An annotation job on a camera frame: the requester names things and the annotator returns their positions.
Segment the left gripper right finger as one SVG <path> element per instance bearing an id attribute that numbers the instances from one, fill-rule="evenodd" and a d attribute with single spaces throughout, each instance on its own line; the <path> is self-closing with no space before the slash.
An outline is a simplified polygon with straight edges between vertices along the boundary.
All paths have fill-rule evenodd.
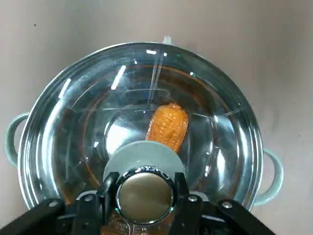
<path id="1" fill-rule="evenodd" d="M 175 173 L 177 207 L 172 235 L 274 235 L 274 232 L 235 200 L 217 204 L 189 192 L 183 173 Z"/>

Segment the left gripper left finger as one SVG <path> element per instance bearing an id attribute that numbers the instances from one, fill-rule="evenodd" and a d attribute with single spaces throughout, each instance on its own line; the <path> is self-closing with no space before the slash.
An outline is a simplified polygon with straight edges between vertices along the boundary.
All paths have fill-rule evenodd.
<path id="1" fill-rule="evenodd" d="M 16 219 L 17 235 L 115 235 L 108 220 L 113 209 L 118 173 L 110 173 L 96 193 L 66 205 L 46 199 Z"/>

